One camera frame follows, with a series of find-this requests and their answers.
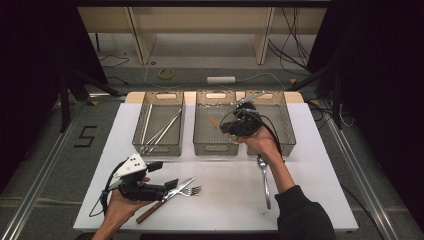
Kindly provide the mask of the wooden-handled table knife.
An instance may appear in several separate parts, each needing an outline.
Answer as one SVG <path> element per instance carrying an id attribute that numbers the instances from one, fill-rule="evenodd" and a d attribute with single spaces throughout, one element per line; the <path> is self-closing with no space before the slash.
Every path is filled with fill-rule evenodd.
<path id="1" fill-rule="evenodd" d="M 159 209 L 167 200 L 171 199 L 173 196 L 175 196 L 177 193 L 181 192 L 185 187 L 187 187 L 191 182 L 194 181 L 194 177 L 186 179 L 181 184 L 179 184 L 175 189 L 171 190 L 163 200 L 158 201 L 156 204 L 154 204 L 152 207 L 150 207 L 148 210 L 146 210 L 141 216 L 136 218 L 137 224 L 140 224 L 144 220 L 146 220 L 149 216 L 151 216 L 157 209 Z"/>

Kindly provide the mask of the grey translucent plastic bin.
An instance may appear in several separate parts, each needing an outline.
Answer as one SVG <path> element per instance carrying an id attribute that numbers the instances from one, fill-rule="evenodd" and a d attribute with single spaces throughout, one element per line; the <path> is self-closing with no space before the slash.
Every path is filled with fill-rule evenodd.
<path id="1" fill-rule="evenodd" d="M 144 144 L 141 145 L 141 136 L 146 119 L 149 104 L 153 104 L 150 120 L 147 127 Z M 184 93 L 182 91 L 174 92 L 147 92 L 144 96 L 141 106 L 138 122 L 134 132 L 132 144 L 141 156 L 141 148 L 156 134 L 160 128 L 167 124 L 171 118 L 182 110 L 180 117 L 180 145 L 182 143 L 183 113 L 184 113 Z"/>
<path id="2" fill-rule="evenodd" d="M 261 91 L 246 91 L 245 96 Z M 262 116 L 264 123 L 271 128 L 279 140 L 282 155 L 288 157 L 296 145 L 288 107 L 283 91 L 265 91 L 265 94 L 253 100 L 253 104 Z"/>
<path id="3" fill-rule="evenodd" d="M 193 144 L 198 156 L 235 156 L 238 154 L 238 145 L 218 131 L 209 121 L 209 117 L 219 122 L 230 120 L 228 114 L 234 110 L 236 101 L 234 91 L 199 90 L 196 93 L 195 123 Z"/>

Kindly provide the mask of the person's left hand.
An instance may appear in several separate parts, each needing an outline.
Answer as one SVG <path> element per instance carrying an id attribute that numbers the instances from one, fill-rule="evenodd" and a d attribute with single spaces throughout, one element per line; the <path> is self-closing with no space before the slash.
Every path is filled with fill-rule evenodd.
<path id="1" fill-rule="evenodd" d="M 126 223 L 141 207 L 151 201 L 133 201 L 122 196 L 117 189 L 112 191 L 104 222 L 107 225 L 121 226 Z"/>

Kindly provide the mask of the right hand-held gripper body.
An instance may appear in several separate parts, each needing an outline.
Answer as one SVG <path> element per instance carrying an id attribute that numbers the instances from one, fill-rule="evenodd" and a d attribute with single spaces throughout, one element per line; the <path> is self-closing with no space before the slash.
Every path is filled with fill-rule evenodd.
<path id="1" fill-rule="evenodd" d="M 232 122 L 233 125 L 229 128 L 220 128 L 232 129 L 236 136 L 250 136 L 257 132 L 264 123 L 260 113 L 253 104 L 253 100 L 264 94 L 265 91 L 255 92 L 252 95 L 245 96 L 236 101 L 234 103 L 236 108 L 232 111 L 234 119 L 229 121 Z"/>

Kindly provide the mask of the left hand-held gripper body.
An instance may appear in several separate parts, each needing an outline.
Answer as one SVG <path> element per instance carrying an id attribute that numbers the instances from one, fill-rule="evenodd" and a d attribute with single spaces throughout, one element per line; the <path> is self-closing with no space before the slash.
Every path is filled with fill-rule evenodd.
<path id="1" fill-rule="evenodd" d="M 164 185 L 148 184 L 144 181 L 147 165 L 139 153 L 134 153 L 113 173 L 118 181 L 113 188 L 133 201 L 159 201 L 167 193 Z"/>

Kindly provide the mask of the metal chopstick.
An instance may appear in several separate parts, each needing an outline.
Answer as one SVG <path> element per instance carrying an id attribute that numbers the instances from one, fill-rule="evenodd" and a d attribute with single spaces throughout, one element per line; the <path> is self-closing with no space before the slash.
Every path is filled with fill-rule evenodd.
<path id="1" fill-rule="evenodd" d="M 174 117 L 143 146 L 141 153 L 150 156 L 179 156 L 181 154 L 180 117 Z"/>
<path id="2" fill-rule="evenodd" d="M 171 128 L 172 124 L 179 117 L 179 113 L 177 113 L 167 124 L 165 124 L 147 143 L 144 147 L 141 148 L 141 153 L 144 154 L 146 152 L 151 152 L 153 148 L 160 142 L 163 136 L 167 133 L 167 131 Z"/>

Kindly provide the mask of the light wooden shelf unit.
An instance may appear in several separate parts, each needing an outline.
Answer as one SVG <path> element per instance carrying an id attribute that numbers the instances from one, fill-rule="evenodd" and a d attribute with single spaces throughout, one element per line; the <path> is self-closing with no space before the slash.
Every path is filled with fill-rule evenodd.
<path id="1" fill-rule="evenodd" d="M 326 10 L 301 7 L 80 7 L 89 33 L 130 33 L 139 61 L 150 56 L 162 33 L 251 34 L 259 65 L 265 63 L 269 36 L 287 34 L 297 22 L 297 33 L 319 32 Z"/>

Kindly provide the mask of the white chopstick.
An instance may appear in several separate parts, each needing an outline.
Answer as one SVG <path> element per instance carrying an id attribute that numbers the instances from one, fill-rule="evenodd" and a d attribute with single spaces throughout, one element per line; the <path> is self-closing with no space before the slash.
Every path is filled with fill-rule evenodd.
<path id="1" fill-rule="evenodd" d="M 177 120 L 177 118 L 181 115 L 182 110 L 179 110 L 172 118 L 171 120 L 165 124 L 149 141 L 151 144 L 150 147 L 148 147 L 145 152 L 147 154 L 150 154 L 154 148 L 158 145 L 158 143 L 161 141 L 161 139 L 164 137 L 164 135 L 167 133 L 167 131 L 171 128 L 173 123 Z"/>
<path id="2" fill-rule="evenodd" d="M 149 120 L 150 120 L 152 108 L 153 108 L 153 104 L 149 104 L 149 107 L 147 109 L 148 111 L 146 113 L 146 119 L 145 119 L 145 122 L 144 122 L 143 131 L 142 131 L 142 136 L 141 136 L 141 145 L 143 145 L 144 141 L 145 141 L 145 136 L 146 136 L 147 127 L 148 127 L 148 123 L 149 123 Z"/>

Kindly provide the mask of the black curtain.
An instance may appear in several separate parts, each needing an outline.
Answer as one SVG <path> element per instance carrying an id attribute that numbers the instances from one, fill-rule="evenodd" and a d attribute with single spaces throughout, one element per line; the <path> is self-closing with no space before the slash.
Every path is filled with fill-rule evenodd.
<path id="1" fill-rule="evenodd" d="M 360 12 L 370 17 L 343 52 L 341 99 L 424 232 L 424 0 L 336 0 L 308 68 L 324 67 Z"/>
<path id="2" fill-rule="evenodd" d="M 68 69 L 107 82 L 79 9 L 0 0 L 0 193 L 34 143 Z"/>

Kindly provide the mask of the white table cover sheet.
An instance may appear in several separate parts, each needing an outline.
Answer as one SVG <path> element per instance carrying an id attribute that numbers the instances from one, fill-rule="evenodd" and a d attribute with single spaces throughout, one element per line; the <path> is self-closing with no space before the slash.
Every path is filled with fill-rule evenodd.
<path id="1" fill-rule="evenodd" d="M 288 107 L 296 145 L 285 164 L 304 194 L 318 202 L 329 215 L 337 231 L 354 231 L 358 225 L 340 187 L 329 156 L 308 106 L 294 103 Z M 87 190 L 74 227 L 91 231 L 103 220 L 96 202 L 111 171 L 135 151 L 132 139 L 140 113 L 137 104 L 120 106 L 106 141 L 97 169 Z M 184 113 L 182 154 L 162 158 L 163 167 L 151 173 L 154 184 L 194 177 L 200 186 L 195 196 L 174 196 L 140 224 L 130 219 L 126 231 L 143 233 L 247 233 L 274 232 L 279 215 L 274 198 L 276 187 L 267 171 L 271 209 L 266 207 L 262 171 L 255 158 L 241 146 L 235 156 L 198 156 L 194 152 L 194 105 Z"/>

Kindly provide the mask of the metal spoon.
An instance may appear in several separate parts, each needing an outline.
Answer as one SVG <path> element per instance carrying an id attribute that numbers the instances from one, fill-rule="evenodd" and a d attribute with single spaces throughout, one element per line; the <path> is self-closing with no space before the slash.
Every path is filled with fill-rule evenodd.
<path id="1" fill-rule="evenodd" d="M 266 207 L 268 210 L 271 209 L 271 201 L 270 201 L 270 191 L 267 181 L 267 163 L 260 157 L 257 156 L 257 163 L 259 168 L 262 171 L 263 175 L 263 184 L 264 184 L 264 194 L 265 194 L 265 200 L 266 200 Z"/>

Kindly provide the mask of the black overhead frame bar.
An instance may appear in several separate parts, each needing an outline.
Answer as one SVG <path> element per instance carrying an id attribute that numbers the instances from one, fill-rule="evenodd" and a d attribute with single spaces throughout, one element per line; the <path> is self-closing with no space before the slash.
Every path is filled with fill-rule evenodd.
<path id="1" fill-rule="evenodd" d="M 334 0 L 67 0 L 81 7 L 329 7 Z"/>

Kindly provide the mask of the metal fork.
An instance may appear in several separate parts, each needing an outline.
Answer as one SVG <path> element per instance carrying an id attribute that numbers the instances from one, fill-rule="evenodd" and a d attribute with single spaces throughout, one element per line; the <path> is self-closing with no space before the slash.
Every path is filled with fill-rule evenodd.
<path id="1" fill-rule="evenodd" d="M 186 196 L 186 197 L 190 197 L 190 196 L 196 195 L 200 192 L 201 192 L 201 187 L 196 186 L 196 187 L 192 187 L 192 188 L 184 188 L 181 191 L 179 191 L 179 194 Z"/>

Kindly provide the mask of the wooden spoon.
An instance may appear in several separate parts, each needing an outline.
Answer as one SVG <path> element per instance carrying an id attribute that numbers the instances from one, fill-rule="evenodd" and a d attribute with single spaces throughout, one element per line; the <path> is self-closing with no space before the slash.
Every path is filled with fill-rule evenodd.
<path id="1" fill-rule="evenodd" d="M 228 139 L 229 139 L 229 141 L 230 142 L 232 142 L 232 143 L 234 143 L 234 144 L 239 144 L 239 142 L 238 142 L 238 136 L 236 136 L 236 135 L 231 135 L 231 134 L 229 134 L 229 133 L 223 133 L 222 131 L 221 131 L 221 128 L 220 128 L 220 122 L 216 119 L 216 118 L 214 118 L 214 117 L 209 117 L 208 118 L 208 121 L 218 130 L 218 131 L 220 131 L 222 134 L 224 134 Z"/>

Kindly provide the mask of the black metal stand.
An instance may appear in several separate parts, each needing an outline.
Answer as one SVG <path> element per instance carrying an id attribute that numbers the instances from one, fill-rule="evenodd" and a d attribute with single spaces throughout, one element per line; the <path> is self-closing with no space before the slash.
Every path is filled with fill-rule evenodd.
<path id="1" fill-rule="evenodd" d="M 85 88 L 85 84 L 88 83 L 111 96 L 120 96 L 120 93 L 117 90 L 79 70 L 66 70 L 60 78 L 59 83 L 59 96 L 62 113 L 62 132 L 66 130 L 71 120 L 69 93 L 71 93 L 77 101 L 87 101 L 89 99 L 89 93 Z"/>
<path id="2" fill-rule="evenodd" d="M 303 81 L 290 87 L 290 91 L 298 91 L 303 87 L 313 83 L 316 80 L 320 81 L 317 87 L 317 95 L 325 93 L 324 88 L 331 85 L 332 93 L 332 118 L 336 126 L 341 129 L 341 73 L 338 64 L 335 60 L 330 60 L 322 69 L 308 76 Z"/>

